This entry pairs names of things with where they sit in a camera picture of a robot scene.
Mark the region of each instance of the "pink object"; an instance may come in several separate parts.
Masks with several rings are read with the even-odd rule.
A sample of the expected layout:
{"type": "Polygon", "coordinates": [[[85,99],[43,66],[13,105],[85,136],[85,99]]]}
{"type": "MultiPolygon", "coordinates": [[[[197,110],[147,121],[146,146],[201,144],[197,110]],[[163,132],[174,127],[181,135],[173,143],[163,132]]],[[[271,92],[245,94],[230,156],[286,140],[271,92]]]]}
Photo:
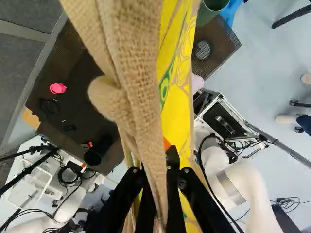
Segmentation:
{"type": "Polygon", "coordinates": [[[62,83],[54,83],[50,86],[50,91],[52,94],[62,94],[66,91],[67,87],[62,83]]]}

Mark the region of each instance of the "black cylinder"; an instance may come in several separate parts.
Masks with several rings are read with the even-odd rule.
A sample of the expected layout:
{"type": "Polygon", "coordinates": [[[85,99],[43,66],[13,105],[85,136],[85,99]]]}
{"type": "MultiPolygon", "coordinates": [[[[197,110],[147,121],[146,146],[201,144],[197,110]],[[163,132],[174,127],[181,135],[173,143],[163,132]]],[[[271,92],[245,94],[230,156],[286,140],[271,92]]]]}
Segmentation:
{"type": "Polygon", "coordinates": [[[112,145],[112,138],[105,136],[100,142],[96,143],[84,153],[84,161],[90,166],[98,166],[102,163],[103,157],[112,145]]]}

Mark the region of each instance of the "white sneaker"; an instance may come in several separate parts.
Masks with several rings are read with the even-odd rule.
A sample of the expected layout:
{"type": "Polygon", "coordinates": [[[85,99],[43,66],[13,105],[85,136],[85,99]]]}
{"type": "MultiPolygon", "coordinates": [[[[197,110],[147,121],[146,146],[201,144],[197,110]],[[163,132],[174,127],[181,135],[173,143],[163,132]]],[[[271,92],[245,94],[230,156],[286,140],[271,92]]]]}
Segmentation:
{"type": "Polygon", "coordinates": [[[295,114],[295,115],[278,115],[274,118],[274,121],[278,124],[295,124],[296,119],[303,114],[295,114]]]}
{"type": "Polygon", "coordinates": [[[311,74],[310,74],[310,73],[303,74],[303,75],[300,77],[300,80],[301,80],[301,82],[304,83],[305,85],[311,85],[311,74]]]}

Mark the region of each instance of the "green cup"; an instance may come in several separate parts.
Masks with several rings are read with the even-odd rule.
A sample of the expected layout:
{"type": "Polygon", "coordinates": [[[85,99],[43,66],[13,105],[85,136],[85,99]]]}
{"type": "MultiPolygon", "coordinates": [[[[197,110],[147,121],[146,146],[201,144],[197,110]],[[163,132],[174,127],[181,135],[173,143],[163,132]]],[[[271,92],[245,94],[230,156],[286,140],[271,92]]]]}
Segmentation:
{"type": "Polygon", "coordinates": [[[210,22],[229,2],[230,0],[202,0],[198,10],[196,26],[202,27],[210,22]]]}

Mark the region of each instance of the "black chair leg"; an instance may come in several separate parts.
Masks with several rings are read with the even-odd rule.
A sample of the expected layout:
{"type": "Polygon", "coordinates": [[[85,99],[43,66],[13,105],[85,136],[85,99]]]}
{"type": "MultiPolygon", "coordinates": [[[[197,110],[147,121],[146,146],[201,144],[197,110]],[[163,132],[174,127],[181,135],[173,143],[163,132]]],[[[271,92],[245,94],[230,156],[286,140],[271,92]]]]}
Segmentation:
{"type": "Polygon", "coordinates": [[[285,16],[284,18],[274,22],[272,24],[271,28],[272,29],[278,28],[279,26],[281,26],[281,25],[283,25],[283,24],[285,24],[285,23],[287,23],[287,22],[289,22],[289,21],[291,21],[291,20],[293,20],[295,18],[303,16],[303,15],[305,15],[307,13],[310,13],[310,12],[311,12],[311,5],[305,6],[305,7],[301,8],[301,9],[299,9],[299,10],[297,10],[297,11],[295,11],[295,12],[293,12],[293,13],[287,15],[287,16],[285,16]]]}

